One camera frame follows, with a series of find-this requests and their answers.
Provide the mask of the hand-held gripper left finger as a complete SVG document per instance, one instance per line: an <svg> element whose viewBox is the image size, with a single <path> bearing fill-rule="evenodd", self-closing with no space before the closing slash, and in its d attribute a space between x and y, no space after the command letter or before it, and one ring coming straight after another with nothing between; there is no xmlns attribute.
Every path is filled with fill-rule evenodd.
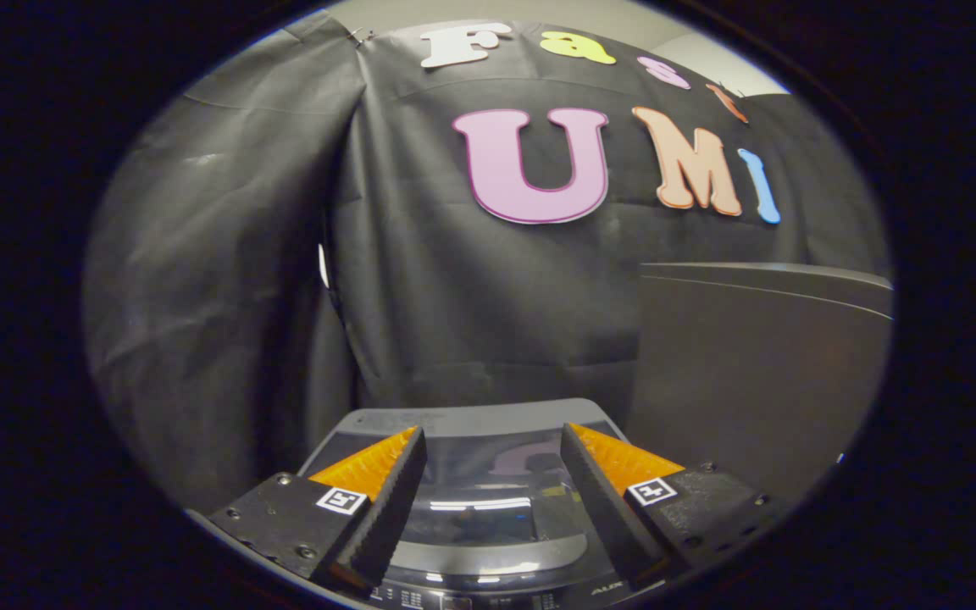
<svg viewBox="0 0 976 610"><path fill-rule="evenodd" d="M272 475L208 523L295 579L367 594L390 567L426 464L424 430L411 426L317 474Z"/></svg>

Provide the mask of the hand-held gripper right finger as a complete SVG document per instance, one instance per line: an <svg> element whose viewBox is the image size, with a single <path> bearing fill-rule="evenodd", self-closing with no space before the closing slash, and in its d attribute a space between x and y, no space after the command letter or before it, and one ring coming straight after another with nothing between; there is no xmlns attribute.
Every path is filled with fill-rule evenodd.
<svg viewBox="0 0 976 610"><path fill-rule="evenodd" d="M683 583L727 561L782 517L776 497L713 466L686 468L566 422L559 456L619 578Z"/></svg>

